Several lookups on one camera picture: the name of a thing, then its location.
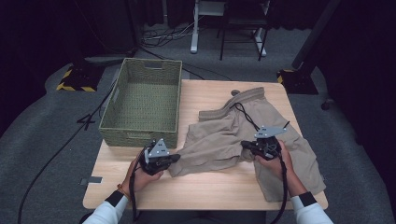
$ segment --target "storage bin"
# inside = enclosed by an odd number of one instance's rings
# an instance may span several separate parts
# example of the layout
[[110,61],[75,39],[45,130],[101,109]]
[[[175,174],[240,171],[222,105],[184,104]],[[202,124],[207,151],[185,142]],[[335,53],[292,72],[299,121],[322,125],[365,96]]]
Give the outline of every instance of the storage bin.
[[124,59],[99,131],[111,147],[177,147],[181,61]]

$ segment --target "white sleeve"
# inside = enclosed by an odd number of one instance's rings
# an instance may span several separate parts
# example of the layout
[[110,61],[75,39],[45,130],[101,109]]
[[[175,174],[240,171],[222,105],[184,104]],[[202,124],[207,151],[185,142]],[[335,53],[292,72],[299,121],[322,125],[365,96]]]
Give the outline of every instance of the white sleeve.
[[332,224],[311,192],[292,197],[290,200],[298,224]]
[[128,199],[122,193],[114,191],[102,202],[83,224],[117,224],[128,204]]

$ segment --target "chair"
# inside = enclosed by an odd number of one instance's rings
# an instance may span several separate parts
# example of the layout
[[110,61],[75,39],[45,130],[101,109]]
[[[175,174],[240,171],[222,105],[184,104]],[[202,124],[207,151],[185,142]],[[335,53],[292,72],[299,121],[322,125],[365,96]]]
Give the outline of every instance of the chair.
[[[271,8],[274,5],[274,1],[275,0],[271,0],[267,10],[265,10],[265,8],[268,1],[265,0],[228,0],[224,4],[222,25],[218,31],[217,36],[217,38],[219,38],[219,33],[220,31],[222,31],[220,60],[222,60],[223,56],[224,43],[254,43],[250,39],[226,39],[226,33],[229,30],[254,30],[254,33],[252,32],[250,38],[257,42],[258,46],[261,44],[259,61],[262,59],[265,39],[267,37],[268,31],[271,29],[270,22],[268,21],[268,16],[271,13]],[[263,38],[255,38],[255,36],[261,30],[265,31]]]

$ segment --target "light wood tabletop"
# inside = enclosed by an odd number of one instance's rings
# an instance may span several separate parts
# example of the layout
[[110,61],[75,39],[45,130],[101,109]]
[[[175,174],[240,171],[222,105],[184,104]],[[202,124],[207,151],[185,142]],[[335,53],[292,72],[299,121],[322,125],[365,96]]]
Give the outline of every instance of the light wood tabletop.
[[[179,108],[177,148],[184,145],[189,124],[198,122],[201,110],[219,109],[232,97],[232,90],[246,91],[264,87],[265,97],[290,125],[301,133],[284,87],[278,83],[210,80],[182,80]],[[92,176],[101,176],[102,183],[90,183],[83,200],[86,208],[94,209],[121,183],[130,162],[142,147],[109,147],[102,142]],[[325,209],[324,192],[314,195]],[[268,203],[256,180],[252,162],[239,162],[220,171],[171,177],[167,171],[160,180],[136,193],[140,210],[279,210],[281,202]],[[292,209],[288,202],[286,209]]]

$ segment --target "brown fabric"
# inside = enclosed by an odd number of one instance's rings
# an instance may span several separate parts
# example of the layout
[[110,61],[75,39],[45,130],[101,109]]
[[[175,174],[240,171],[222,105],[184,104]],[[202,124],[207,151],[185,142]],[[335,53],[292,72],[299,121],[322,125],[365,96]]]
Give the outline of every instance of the brown fabric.
[[[244,113],[232,107],[234,103],[241,103],[258,126],[283,127],[288,122],[265,99],[264,88],[240,92],[223,108],[200,112],[199,122],[189,126],[186,143],[178,151],[180,160],[168,169],[171,176],[220,170],[241,161],[254,160],[250,151],[242,149],[240,143],[243,140],[256,140],[256,130],[247,121]],[[326,186],[321,178],[315,153],[291,125],[287,129],[276,138],[284,141],[290,151],[297,176],[313,194],[323,191]],[[268,202],[282,201],[282,181],[257,161],[253,163],[265,199]]]

